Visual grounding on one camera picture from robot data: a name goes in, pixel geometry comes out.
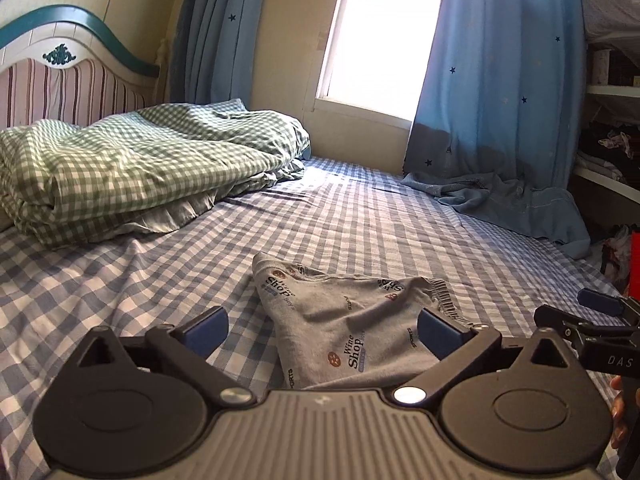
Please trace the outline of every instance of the brown circular logo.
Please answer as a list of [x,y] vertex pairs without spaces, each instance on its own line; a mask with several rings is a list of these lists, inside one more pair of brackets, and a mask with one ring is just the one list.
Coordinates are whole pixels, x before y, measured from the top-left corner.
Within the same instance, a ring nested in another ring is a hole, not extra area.
[[340,366],[340,356],[337,353],[329,352],[326,358],[329,360],[331,366],[335,366],[336,368]]

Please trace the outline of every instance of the green checkered blanket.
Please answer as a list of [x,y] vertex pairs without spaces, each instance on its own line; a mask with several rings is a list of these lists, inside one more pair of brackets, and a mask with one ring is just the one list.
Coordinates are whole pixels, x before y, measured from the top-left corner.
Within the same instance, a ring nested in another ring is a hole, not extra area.
[[239,101],[162,104],[86,128],[42,120],[0,132],[0,205],[50,248],[167,232],[224,196],[300,178],[308,146],[298,120]]

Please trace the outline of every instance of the window sill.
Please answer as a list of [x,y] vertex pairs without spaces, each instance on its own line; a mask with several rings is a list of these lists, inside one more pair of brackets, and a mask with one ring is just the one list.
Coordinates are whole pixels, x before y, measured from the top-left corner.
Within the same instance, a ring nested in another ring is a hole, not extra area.
[[405,131],[411,129],[412,122],[408,119],[401,117],[395,117],[393,115],[383,114],[375,110],[369,110],[368,108],[361,108],[355,105],[348,105],[339,101],[334,101],[327,97],[316,98],[314,103],[314,110],[320,110],[323,112],[330,112],[334,114],[345,115],[354,117],[357,119],[364,119],[366,121],[372,121],[375,123],[388,124],[389,126],[395,126]]

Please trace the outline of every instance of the gray ribbed plate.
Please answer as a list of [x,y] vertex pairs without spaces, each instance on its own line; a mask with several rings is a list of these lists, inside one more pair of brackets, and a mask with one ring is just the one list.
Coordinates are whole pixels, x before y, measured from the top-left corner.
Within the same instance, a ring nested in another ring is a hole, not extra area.
[[[51,480],[75,478],[55,472]],[[272,391],[259,406],[226,412],[204,443],[148,480],[489,480],[450,449],[431,419],[385,404],[376,391]],[[596,480],[592,470],[565,476]]]

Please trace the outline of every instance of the blue and white checkered bedsheet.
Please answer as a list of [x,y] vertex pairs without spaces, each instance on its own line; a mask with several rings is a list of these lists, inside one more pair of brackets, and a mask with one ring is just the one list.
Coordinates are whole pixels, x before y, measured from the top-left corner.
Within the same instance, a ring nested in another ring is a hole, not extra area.
[[[459,216],[397,177],[320,159],[302,180],[226,199],[168,235],[47,251],[12,228],[0,234],[0,446],[8,477],[47,472],[30,417],[95,325],[137,335],[221,304],[230,333],[209,362],[258,394],[281,386],[273,323],[252,280],[257,251],[324,272],[443,278],[465,317],[505,335],[530,334],[541,303],[584,315],[575,303],[582,287],[613,292],[596,269],[547,241]],[[609,461],[601,471],[610,475]]]

